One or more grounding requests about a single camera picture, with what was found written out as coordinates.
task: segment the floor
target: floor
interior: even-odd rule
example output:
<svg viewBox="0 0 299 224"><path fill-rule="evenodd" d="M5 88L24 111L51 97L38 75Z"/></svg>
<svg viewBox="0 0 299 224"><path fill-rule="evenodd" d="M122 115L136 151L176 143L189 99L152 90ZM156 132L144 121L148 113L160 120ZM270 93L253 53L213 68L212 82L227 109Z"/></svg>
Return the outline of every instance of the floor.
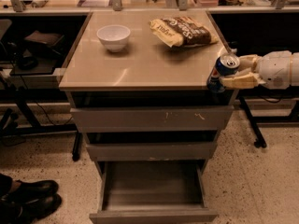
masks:
<svg viewBox="0 0 299 224"><path fill-rule="evenodd" d="M46 109L56 123L69 119L67 108L60 114L53 110ZM36 113L39 120L47 122L38 107ZM261 131L267 148L253 145L255 135L239 108L222 131L203 174L207 206L219 213L213 224L298 223L299 130L280 127ZM61 207L36 223L92 224L89 214L97 211L101 179L84 143L80 159L72 161L74 140L74 133L60 133L26 136L24 143L13 147L0 145L1 173L28 182L54 179L60 185Z"/></svg>

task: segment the person's foot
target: person's foot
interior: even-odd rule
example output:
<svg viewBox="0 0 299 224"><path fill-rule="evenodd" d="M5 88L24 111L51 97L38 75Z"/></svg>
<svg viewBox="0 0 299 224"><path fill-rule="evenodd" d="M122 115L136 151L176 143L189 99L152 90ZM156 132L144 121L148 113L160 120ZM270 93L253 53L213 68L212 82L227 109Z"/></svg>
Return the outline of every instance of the person's foot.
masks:
<svg viewBox="0 0 299 224"><path fill-rule="evenodd" d="M11 203L28 203L53 195L57 190L58 184L53 180L43 180L35 183L21 182L21 185L15 191L6 196L6 200Z"/></svg>
<svg viewBox="0 0 299 224"><path fill-rule="evenodd" d="M12 224L30 224L35 219L41 219L55 212L62 203L62 198L56 193L22 206L21 215Z"/></svg>

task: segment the open drawer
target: open drawer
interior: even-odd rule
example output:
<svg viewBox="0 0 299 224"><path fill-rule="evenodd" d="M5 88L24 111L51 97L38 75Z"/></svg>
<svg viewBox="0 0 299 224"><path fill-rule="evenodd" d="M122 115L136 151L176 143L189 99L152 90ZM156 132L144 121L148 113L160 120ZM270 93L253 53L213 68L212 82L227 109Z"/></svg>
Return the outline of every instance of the open drawer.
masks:
<svg viewBox="0 0 299 224"><path fill-rule="evenodd" d="M234 107L72 108L82 133L222 130Z"/></svg>
<svg viewBox="0 0 299 224"><path fill-rule="evenodd" d="M220 131L87 133L93 161L208 160Z"/></svg>
<svg viewBox="0 0 299 224"><path fill-rule="evenodd" d="M210 222L217 212L206 207L197 161L105 162L100 224Z"/></svg>

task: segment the snack bag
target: snack bag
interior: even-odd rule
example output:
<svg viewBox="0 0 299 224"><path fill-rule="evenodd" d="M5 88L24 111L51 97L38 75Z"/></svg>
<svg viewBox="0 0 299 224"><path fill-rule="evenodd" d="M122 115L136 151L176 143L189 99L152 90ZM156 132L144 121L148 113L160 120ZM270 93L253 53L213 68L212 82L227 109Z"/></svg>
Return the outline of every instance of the snack bag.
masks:
<svg viewBox="0 0 299 224"><path fill-rule="evenodd" d="M170 48L204 46L218 42L203 24L190 17L155 19L149 22L151 31Z"/></svg>

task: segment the can lid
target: can lid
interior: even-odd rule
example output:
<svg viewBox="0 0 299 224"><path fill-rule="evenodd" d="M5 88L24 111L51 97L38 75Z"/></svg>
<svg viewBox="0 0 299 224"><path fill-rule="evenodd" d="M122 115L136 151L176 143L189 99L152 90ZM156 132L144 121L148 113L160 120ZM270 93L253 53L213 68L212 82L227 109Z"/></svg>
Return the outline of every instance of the can lid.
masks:
<svg viewBox="0 0 299 224"><path fill-rule="evenodd" d="M227 68L237 68L240 65L239 58L233 53L225 53L221 55L221 63Z"/></svg>

